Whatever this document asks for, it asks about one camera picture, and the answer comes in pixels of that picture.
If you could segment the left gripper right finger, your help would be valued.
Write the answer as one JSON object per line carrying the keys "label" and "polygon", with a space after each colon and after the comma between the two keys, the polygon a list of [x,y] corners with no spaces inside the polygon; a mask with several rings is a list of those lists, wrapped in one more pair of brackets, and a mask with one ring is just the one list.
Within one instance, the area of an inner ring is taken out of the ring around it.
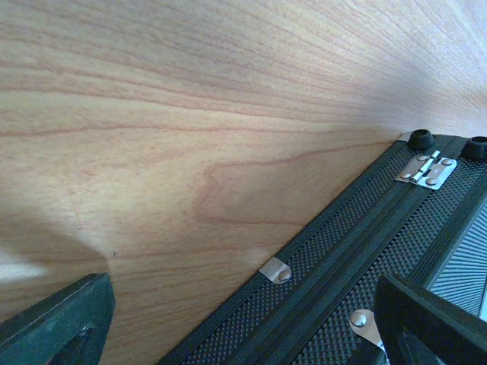
{"label": "left gripper right finger", "polygon": [[411,281],[380,277],[374,315],[391,364],[486,363],[486,322]]}

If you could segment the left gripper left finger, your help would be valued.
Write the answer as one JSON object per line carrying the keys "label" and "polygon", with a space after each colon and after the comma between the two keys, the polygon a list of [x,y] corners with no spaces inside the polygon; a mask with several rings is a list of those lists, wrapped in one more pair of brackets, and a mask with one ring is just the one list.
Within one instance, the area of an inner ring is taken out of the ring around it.
{"label": "left gripper left finger", "polygon": [[1,324],[1,363],[99,364],[114,309],[110,276],[86,275]]}

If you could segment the black poker set case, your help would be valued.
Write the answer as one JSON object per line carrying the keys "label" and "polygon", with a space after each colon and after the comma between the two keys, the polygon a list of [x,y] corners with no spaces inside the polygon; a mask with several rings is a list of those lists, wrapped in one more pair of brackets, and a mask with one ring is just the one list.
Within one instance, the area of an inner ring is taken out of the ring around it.
{"label": "black poker set case", "polygon": [[384,364],[352,327],[398,275],[486,317],[486,139],[401,136],[162,359]]}

